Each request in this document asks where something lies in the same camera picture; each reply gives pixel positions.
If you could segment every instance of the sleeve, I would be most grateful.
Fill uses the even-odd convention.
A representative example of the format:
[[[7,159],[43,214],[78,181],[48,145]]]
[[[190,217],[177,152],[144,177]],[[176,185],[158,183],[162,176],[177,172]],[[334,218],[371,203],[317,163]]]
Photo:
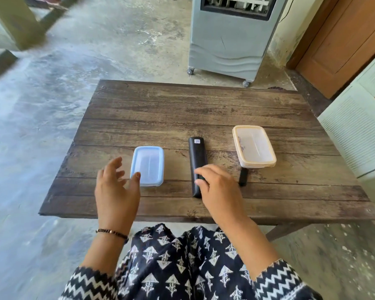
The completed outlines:
[[[257,300],[322,300],[284,260],[271,264],[253,282]]]
[[[117,300],[117,295],[118,285],[114,277],[91,268],[78,267],[58,300]]]

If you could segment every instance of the blue plastic container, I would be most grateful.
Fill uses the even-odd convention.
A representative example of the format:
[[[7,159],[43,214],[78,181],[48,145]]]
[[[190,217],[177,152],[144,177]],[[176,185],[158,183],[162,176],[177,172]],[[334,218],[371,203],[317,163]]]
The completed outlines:
[[[159,146],[139,146],[132,158],[131,177],[140,171],[140,186],[160,186],[164,181],[164,150]]]

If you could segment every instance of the black remote control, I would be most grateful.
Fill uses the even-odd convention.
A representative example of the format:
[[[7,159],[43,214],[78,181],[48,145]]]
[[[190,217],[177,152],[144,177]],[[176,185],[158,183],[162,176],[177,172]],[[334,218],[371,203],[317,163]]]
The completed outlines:
[[[205,166],[207,162],[207,153],[205,151],[204,139],[202,137],[189,138],[189,157],[191,172],[191,191],[195,198],[201,198],[200,188],[194,183],[196,179],[204,179],[203,176],[194,173],[198,167]]]

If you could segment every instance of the container lid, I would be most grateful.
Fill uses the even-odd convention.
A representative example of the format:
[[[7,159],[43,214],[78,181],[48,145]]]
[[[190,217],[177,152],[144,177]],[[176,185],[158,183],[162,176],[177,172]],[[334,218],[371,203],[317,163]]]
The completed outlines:
[[[140,171],[140,186],[160,186],[164,180],[164,150],[159,146],[139,146],[132,158],[131,177]]]
[[[240,165],[248,168],[275,166],[276,157],[261,126],[238,125],[232,130]]]

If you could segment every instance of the stained floor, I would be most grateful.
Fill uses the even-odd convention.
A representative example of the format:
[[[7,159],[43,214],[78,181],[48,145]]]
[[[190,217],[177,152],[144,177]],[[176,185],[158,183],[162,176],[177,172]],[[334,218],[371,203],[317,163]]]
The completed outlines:
[[[43,45],[16,53],[0,78],[0,299],[57,298],[94,237],[95,220],[37,212],[99,79],[241,86],[186,74],[190,13],[191,0],[80,0]],[[294,89],[269,57],[253,86]],[[275,244],[325,299],[375,299],[371,222],[312,225]]]

